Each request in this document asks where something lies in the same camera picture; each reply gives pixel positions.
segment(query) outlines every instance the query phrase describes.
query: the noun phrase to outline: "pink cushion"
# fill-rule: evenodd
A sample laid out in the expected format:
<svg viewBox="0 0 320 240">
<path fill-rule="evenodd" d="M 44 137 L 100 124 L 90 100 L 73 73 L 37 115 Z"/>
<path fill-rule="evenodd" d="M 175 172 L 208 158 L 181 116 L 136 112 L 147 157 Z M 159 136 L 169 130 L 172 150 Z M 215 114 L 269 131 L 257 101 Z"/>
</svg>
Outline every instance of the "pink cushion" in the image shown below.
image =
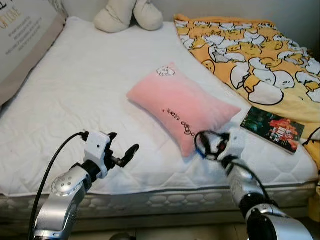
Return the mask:
<svg viewBox="0 0 320 240">
<path fill-rule="evenodd" d="M 218 130 L 241 110 L 203 91 L 174 63 L 149 74 L 127 97 L 163 123 L 177 140 L 184 157 L 195 150 L 195 134 Z"/>
</svg>

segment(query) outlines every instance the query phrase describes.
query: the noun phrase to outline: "wall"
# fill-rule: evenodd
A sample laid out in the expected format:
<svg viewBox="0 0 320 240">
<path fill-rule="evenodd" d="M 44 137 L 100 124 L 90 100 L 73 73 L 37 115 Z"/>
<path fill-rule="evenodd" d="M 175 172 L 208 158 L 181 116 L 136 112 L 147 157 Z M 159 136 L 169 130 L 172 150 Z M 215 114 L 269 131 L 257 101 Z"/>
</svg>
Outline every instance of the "wall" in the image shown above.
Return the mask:
<svg viewBox="0 0 320 240">
<path fill-rule="evenodd" d="M 92 21 L 108 0 L 62 0 L 69 14 Z M 202 16 L 236 16 L 273 21 L 287 37 L 301 47 L 320 51 L 319 0 L 153 0 L 165 21 L 173 15 L 190 18 Z"/>
</svg>

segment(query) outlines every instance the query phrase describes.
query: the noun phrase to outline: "white stuffed toy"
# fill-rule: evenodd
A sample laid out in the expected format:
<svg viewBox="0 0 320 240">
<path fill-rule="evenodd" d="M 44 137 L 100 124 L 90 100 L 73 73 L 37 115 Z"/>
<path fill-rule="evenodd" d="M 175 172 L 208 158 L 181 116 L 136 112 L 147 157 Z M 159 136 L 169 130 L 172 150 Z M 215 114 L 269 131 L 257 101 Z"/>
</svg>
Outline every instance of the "white stuffed toy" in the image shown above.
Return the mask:
<svg viewBox="0 0 320 240">
<path fill-rule="evenodd" d="M 117 33 L 129 27 L 132 14 L 145 30 L 154 31 L 163 25 L 163 15 L 151 0 L 109 0 L 93 23 L 101 31 Z"/>
</svg>

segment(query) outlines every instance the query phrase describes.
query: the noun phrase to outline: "book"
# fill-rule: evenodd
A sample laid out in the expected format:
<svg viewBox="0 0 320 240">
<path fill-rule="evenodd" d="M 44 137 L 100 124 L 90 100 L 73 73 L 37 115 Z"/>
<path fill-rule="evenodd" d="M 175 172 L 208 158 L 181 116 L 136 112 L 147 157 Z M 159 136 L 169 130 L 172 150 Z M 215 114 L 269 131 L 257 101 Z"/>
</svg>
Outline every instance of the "book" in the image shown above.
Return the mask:
<svg viewBox="0 0 320 240">
<path fill-rule="evenodd" d="M 276 144 L 290 154 L 297 151 L 305 126 L 288 118 L 251 107 L 242 128 Z"/>
</svg>

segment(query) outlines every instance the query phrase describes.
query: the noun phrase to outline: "egg cartoon print blanket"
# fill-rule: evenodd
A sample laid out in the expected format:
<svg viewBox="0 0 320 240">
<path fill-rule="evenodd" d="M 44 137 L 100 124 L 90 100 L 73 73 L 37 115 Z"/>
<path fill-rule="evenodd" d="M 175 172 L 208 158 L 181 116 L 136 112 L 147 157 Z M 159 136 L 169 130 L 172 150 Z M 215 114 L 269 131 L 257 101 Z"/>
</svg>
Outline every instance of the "egg cartoon print blanket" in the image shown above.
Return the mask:
<svg viewBox="0 0 320 240">
<path fill-rule="evenodd" d="M 320 169 L 320 63 L 307 49 L 267 20 L 177 14 L 174 23 L 185 48 L 250 104 L 305 125 Z"/>
</svg>

